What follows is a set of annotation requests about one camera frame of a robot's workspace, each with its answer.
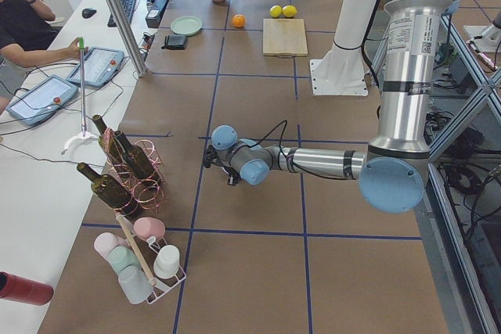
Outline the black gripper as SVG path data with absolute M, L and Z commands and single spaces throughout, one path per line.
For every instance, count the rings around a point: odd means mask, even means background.
M 220 167 L 226 173 L 228 185 L 237 185 L 240 182 L 240 174 L 233 167 L 225 164 L 214 146 L 209 145 L 204 150 L 204 167 L 210 168 L 211 166 Z

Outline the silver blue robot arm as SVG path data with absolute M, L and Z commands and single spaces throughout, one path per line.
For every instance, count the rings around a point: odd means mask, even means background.
M 403 213 L 423 198 L 430 149 L 424 139 L 434 58 L 442 16 L 460 0 L 344 0 L 332 48 L 310 62 L 315 95 L 360 95 L 364 89 L 364 43 L 373 14 L 383 8 L 386 33 L 384 80 L 376 136 L 363 153 L 353 150 L 263 146 L 222 125 L 204 153 L 204 166 L 219 166 L 230 184 L 262 183 L 272 170 L 355 180 L 378 210 Z

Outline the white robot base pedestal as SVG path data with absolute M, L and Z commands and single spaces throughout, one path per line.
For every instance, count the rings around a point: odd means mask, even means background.
M 377 0 L 343 0 L 332 48 L 310 61 L 314 95 L 367 96 L 363 43 Z

